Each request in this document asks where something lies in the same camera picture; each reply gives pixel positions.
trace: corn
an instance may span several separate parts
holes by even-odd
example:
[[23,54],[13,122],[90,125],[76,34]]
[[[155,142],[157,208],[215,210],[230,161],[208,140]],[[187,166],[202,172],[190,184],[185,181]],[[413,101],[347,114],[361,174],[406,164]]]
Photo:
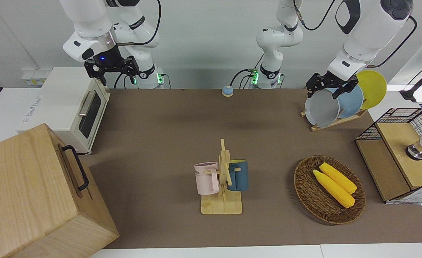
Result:
[[357,186],[355,186],[354,183],[352,183],[347,177],[345,177],[345,175],[343,175],[340,171],[336,170],[328,163],[322,163],[319,168],[322,170],[322,172],[324,172],[324,174],[332,178],[332,180],[334,180],[348,193],[353,194],[355,193],[355,190],[357,190]]
[[352,207],[355,203],[355,199],[346,192],[341,186],[333,181],[326,174],[321,173],[317,170],[312,171],[316,176],[317,181],[337,200],[343,207]]

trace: pink mug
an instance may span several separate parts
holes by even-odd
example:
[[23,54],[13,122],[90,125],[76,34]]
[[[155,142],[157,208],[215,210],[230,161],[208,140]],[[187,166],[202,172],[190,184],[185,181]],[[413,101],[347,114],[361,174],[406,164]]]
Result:
[[217,162],[196,164],[194,168],[198,194],[209,195],[218,193],[219,179],[217,178]]

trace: woven tray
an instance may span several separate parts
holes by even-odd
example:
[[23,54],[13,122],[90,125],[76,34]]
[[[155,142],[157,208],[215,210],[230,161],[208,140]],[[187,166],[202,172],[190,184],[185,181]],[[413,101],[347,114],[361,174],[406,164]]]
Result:
[[[313,169],[320,171],[319,166],[327,162],[342,172],[357,186],[353,193],[355,204],[344,208],[316,180]],[[295,169],[294,186],[301,203],[320,220],[331,224],[346,224],[355,221],[365,207],[365,192],[360,180],[355,174],[338,160],[326,156],[312,156],[302,160]]]

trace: wall outlet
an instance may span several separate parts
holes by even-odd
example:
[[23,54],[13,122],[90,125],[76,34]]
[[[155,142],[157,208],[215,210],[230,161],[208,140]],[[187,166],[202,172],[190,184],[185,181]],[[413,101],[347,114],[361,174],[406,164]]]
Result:
[[24,74],[21,77],[23,83],[26,86],[32,88],[40,88],[44,85],[47,77],[50,75],[51,70],[39,69],[39,70],[28,70],[23,71]]

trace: oven handle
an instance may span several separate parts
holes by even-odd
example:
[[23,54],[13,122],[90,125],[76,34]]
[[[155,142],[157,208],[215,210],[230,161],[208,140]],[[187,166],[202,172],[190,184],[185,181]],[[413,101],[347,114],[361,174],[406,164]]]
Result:
[[88,111],[90,110],[90,107],[93,103],[93,99],[96,96],[96,91],[92,90],[87,93],[87,96],[85,97],[85,101],[83,102],[82,108],[79,111],[79,116],[87,116]]

